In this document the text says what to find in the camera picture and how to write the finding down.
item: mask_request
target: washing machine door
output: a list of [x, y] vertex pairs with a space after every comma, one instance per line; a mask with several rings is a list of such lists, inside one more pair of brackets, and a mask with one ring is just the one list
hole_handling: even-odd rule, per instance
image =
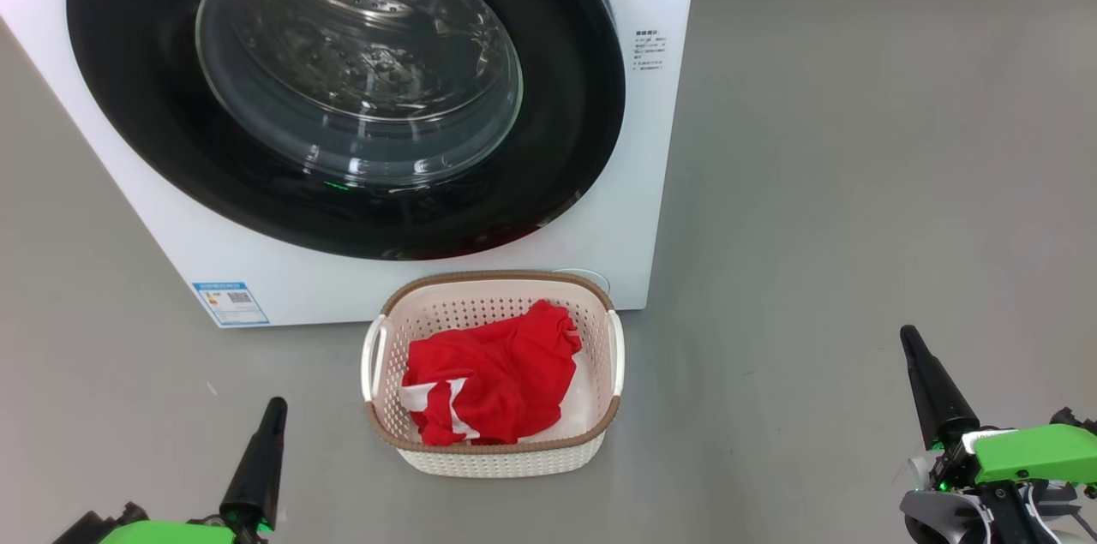
[[528, 235], [609, 160], [606, 0], [68, 0], [118, 134], [212, 211], [310, 249], [437, 259]]

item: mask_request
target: glass door window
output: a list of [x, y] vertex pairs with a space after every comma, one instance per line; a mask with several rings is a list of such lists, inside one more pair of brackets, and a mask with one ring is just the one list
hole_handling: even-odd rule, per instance
[[483, 0], [202, 0], [195, 37], [248, 134], [347, 188], [454, 178], [521, 106], [517, 52]]

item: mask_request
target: robotic arm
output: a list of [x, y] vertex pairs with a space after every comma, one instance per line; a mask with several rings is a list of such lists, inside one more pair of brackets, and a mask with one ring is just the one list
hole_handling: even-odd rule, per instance
[[903, 497], [911, 537], [919, 544], [1068, 544], [1051, 520], [1078, 515], [1076, 488], [1097, 499], [1097, 423], [1062, 408], [1033, 429], [980, 426], [952, 377], [914, 326], [900, 331], [911, 393], [932, 465], [911, 460], [915, 489]]
[[278, 515], [285, 416], [285, 399], [272, 398], [218, 513], [185, 523], [150, 521], [126, 503], [117, 519], [88, 512], [54, 544], [265, 544], [260, 534], [274, 530]]

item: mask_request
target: basket handle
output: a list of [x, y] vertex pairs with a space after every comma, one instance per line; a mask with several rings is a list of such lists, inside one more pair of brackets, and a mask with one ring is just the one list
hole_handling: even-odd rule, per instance
[[610, 332], [610, 367], [613, 373], [613, 396], [621, 396], [624, 388], [624, 329], [615, 310], [609, 311], [607, 328]]
[[381, 361], [385, 353], [385, 343], [388, 342], [388, 322], [384, 315], [378, 315], [370, 325], [370, 330], [365, 333], [365, 342], [362, 344], [362, 398], [366, 403], [373, 403], [381, 385]]

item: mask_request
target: basket rim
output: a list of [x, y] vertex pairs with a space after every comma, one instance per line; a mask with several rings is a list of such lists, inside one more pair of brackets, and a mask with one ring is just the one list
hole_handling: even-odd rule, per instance
[[587, 291], [595, 295], [598, 295], [599, 301], [601, 301], [602, 306], [606, 307], [607, 313], [613, 310], [613, 302], [610, 301], [609, 295], [602, 291], [592, 281], [584, 279], [583, 276], [577, 276], [575, 274], [567, 274], [564, 272], [544, 272], [541, 270], [491, 270], [486, 272], [452, 272], [450, 274], [436, 274], [433, 276], [427, 276], [425, 279], [419, 279], [418, 281], [412, 281], [393, 294], [385, 306], [381, 307], [381, 314], [388, 317], [393, 308], [405, 295], [415, 292], [416, 290], [421, 290], [422, 287], [431, 287], [434, 285], [445, 285], [446, 283], [472, 283], [475, 281], [554, 281], [556, 283], [572, 283], [573, 285], [578, 285], [580, 287], [586, 287]]
[[[565, 272], [545, 272], [540, 270], [494, 270], [486, 272], [453, 272], [449, 274], [436, 274], [434, 276], [427, 276], [425, 279], [412, 281], [407, 285], [399, 287], [399, 290], [397, 290], [396, 293], [388, 298], [385, 306], [381, 308], [381, 315], [388, 317], [402, 299], [404, 299], [408, 294], [420, 290], [420, 287], [445, 285], [449, 283], [471, 283], [475, 281], [553, 281], [556, 283], [572, 283], [573, 285], [577, 285], [579, 287], [586, 287], [587, 291], [595, 294], [606, 307], [607, 313], [613, 310], [613, 302], [610, 301], [609, 295], [607, 295], [606, 292], [603, 292], [596, 283], [584, 279], [583, 276], [567, 274]], [[599, 422], [583, 434], [553, 441], [536, 441], [533, 443], [512, 443], [502, 445], [427, 445], [422, 442], [408, 441], [388, 432], [388, 429], [381, 422], [381, 418], [377, 416], [377, 409], [374, 407], [373, 401], [365, 404], [365, 410], [377, 435], [380, 435], [385, 443], [396, 447], [397, 450], [425, 452], [429, 454], [490, 455], [544, 452], [547, 450], [575, 447], [583, 445], [584, 443], [589, 443], [592, 439], [606, 432], [606, 429], [609, 428], [610, 422], [612, 422], [613, 418], [617, 416], [620, 406], [621, 396], [613, 396], [610, 399], [609, 408], [606, 409], [606, 413], [602, 415]]]
[[407, 439], [400, 439], [385, 429], [385, 426], [381, 423], [380, 416], [377, 416], [377, 408], [373, 407], [372, 401], [365, 404], [365, 412], [370, 418], [370, 422], [373, 423], [373, 430], [376, 431], [377, 435], [380, 435], [385, 443], [397, 450], [422, 452], [427, 454], [484, 456], [493, 454], [525, 454], [530, 452], [545, 452], [548, 450], [564, 450], [590, 443], [606, 432], [606, 429], [610, 427], [610, 422], [612, 422], [613, 418], [615, 418], [620, 407], [621, 397], [614, 396], [610, 399], [610, 406], [606, 410], [606, 415], [602, 416], [602, 419], [600, 419], [599, 422], [596, 423], [589, 431], [579, 435], [553, 441], [535, 441], [532, 443], [509, 443], [500, 445], [427, 445], [427, 443], [419, 441], [408, 441]]

